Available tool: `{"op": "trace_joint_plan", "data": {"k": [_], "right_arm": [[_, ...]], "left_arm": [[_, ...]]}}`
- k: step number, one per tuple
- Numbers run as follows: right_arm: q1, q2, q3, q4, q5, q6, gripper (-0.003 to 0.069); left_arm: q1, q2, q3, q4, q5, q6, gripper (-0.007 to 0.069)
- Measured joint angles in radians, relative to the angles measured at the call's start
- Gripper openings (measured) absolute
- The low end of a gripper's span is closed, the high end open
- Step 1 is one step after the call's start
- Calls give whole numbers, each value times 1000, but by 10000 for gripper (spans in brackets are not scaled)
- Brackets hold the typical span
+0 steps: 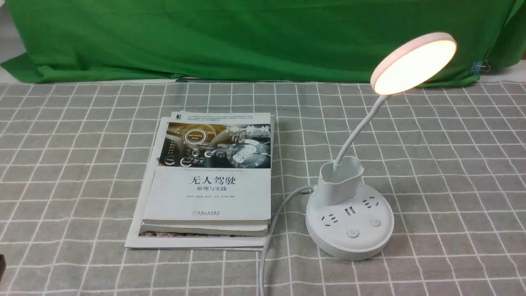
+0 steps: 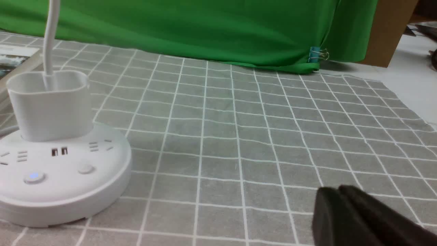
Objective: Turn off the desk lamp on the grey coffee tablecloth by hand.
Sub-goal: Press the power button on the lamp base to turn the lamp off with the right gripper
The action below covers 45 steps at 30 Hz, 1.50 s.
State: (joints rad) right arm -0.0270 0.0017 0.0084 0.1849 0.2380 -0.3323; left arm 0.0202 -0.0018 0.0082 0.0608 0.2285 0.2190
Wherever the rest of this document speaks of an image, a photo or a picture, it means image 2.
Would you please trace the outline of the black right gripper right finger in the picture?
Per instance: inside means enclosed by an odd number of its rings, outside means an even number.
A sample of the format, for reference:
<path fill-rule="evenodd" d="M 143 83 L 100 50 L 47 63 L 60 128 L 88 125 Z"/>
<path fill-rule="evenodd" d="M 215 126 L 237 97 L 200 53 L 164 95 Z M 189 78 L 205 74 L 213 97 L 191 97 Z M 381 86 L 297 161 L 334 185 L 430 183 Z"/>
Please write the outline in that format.
<path fill-rule="evenodd" d="M 386 246 L 435 246 L 434 233 L 355 186 L 341 185 L 345 195 L 376 237 Z"/>

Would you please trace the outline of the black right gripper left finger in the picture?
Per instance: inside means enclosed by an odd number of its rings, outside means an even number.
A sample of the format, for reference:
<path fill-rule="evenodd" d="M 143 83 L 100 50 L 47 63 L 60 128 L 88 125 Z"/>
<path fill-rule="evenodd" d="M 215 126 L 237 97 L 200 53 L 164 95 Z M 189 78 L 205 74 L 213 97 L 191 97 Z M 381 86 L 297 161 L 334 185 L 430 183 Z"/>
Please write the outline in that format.
<path fill-rule="evenodd" d="M 312 218 L 316 246 L 382 246 L 351 203 L 331 187 L 317 190 Z"/>

